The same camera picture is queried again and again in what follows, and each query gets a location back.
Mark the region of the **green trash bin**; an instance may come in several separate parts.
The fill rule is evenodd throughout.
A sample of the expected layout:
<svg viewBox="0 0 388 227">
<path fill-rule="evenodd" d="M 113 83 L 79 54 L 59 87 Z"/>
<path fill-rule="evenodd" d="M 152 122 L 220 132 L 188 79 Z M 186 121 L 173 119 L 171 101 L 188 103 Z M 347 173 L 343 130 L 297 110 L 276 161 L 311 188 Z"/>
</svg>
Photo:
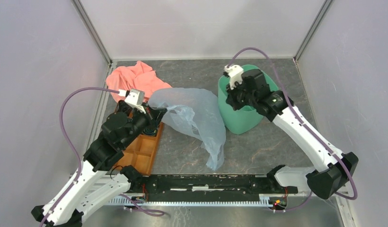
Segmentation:
<svg viewBox="0 0 388 227">
<path fill-rule="evenodd" d="M 241 67 L 244 69 L 242 84 L 250 85 L 254 89 L 253 96 L 255 100 L 279 89 L 271 77 L 257 66 L 247 64 Z M 250 106 L 244 106 L 242 109 L 234 111 L 226 103 L 227 85 L 229 85 L 229 78 L 223 75 L 218 81 L 218 107 L 220 114 L 225 126 L 230 132 L 237 135 L 243 134 L 257 126 L 263 119 L 263 116 L 254 107 Z"/>
</svg>

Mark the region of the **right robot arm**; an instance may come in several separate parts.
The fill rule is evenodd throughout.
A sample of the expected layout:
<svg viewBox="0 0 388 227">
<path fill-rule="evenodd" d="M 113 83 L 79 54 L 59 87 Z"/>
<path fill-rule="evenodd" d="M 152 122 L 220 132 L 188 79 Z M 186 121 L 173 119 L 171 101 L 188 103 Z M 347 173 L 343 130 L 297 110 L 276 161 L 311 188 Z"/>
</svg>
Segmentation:
<svg viewBox="0 0 388 227">
<path fill-rule="evenodd" d="M 244 70 L 238 65 L 225 67 L 227 99 L 233 110 L 250 106 L 282 129 L 302 149 L 315 170 L 306 175 L 310 190 L 328 199 L 347 182 L 354 184 L 353 173 L 359 162 L 353 153 L 344 153 L 326 140 L 299 112 L 282 90 L 272 91 L 260 69 Z"/>
</svg>

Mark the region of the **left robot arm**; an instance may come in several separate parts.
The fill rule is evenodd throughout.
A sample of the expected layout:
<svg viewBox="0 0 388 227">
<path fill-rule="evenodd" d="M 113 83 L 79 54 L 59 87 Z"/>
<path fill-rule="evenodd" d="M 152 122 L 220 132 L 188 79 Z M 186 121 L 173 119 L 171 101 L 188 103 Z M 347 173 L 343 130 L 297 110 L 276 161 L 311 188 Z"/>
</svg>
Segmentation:
<svg viewBox="0 0 388 227">
<path fill-rule="evenodd" d="M 133 109 L 133 116 L 116 112 L 102 124 L 102 131 L 83 155 L 82 170 L 77 170 L 62 190 L 46 205 L 35 206 L 31 214 L 48 227 L 80 227 L 94 212 L 124 192 L 138 192 L 141 174 L 133 166 L 124 166 L 112 180 L 89 193 L 92 186 L 110 171 L 123 151 L 145 129 L 159 126 L 166 108 Z"/>
</svg>

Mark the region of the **blue plastic trash bag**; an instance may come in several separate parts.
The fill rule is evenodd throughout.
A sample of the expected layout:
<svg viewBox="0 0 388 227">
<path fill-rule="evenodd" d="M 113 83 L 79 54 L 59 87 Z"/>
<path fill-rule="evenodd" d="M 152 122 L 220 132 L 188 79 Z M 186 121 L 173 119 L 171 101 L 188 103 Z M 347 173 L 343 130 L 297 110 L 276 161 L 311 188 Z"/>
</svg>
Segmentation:
<svg viewBox="0 0 388 227">
<path fill-rule="evenodd" d="M 202 147 L 209 153 L 208 168 L 216 171 L 222 166 L 226 128 L 213 92 L 202 88 L 165 88 L 155 91 L 148 104 L 168 110 L 163 123 L 202 141 Z"/>
</svg>

